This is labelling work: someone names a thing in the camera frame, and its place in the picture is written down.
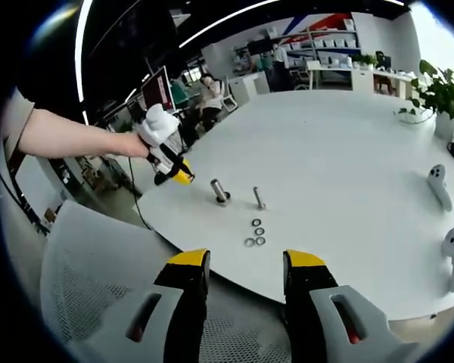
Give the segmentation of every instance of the metal bolt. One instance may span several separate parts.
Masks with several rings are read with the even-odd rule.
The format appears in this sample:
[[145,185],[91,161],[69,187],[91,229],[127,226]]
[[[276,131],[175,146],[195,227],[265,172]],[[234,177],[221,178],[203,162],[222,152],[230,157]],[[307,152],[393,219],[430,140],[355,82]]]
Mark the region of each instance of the metal bolt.
[[266,204],[263,202],[263,199],[260,197],[259,193],[259,188],[254,187],[254,195],[256,196],[257,199],[257,209],[258,210],[263,210],[266,208]]
[[220,185],[220,182],[217,179],[212,180],[210,182],[210,185],[212,185],[212,189],[213,191],[215,191],[215,194],[217,196],[217,202],[225,203],[227,200],[230,199],[230,193],[224,191],[222,185]]

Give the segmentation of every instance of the desk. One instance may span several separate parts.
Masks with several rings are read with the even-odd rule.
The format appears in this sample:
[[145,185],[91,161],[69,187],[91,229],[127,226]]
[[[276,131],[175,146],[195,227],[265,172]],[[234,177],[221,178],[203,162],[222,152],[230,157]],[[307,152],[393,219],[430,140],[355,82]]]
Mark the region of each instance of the desk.
[[232,78],[229,81],[229,85],[239,107],[253,100],[258,95],[271,92],[264,71]]
[[[314,253],[390,320],[454,306],[450,261],[440,244],[454,227],[428,187],[443,163],[454,201],[454,159],[434,122],[408,126],[394,111],[408,101],[343,91],[262,95],[229,115],[187,158],[192,185],[168,181],[138,205],[180,250],[207,248],[224,278],[284,302],[282,252]],[[232,194],[217,206],[210,181]],[[253,186],[267,205],[259,212]],[[247,248],[251,221],[266,244]]]
[[309,68],[309,89],[313,89],[313,77],[314,72],[322,71],[333,71],[333,72],[350,72],[352,78],[353,90],[355,92],[364,92],[364,93],[373,93],[374,83],[373,75],[385,76],[396,81],[396,96],[398,98],[407,99],[412,97],[414,92],[410,81],[413,78],[409,76],[404,76],[396,73],[384,72],[381,70],[356,70],[354,68],[329,68],[329,67],[320,67],[320,68]]

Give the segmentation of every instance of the floor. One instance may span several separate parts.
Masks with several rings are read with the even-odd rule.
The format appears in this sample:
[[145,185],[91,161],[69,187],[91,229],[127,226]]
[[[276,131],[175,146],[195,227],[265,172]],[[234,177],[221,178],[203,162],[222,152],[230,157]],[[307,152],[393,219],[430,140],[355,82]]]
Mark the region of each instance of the floor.
[[[138,213],[133,209],[135,201],[125,188],[104,194],[101,202],[108,209],[108,214],[133,225],[144,226]],[[431,348],[454,324],[454,308],[440,312],[437,316],[389,321],[392,332],[403,342],[421,344],[420,352]]]

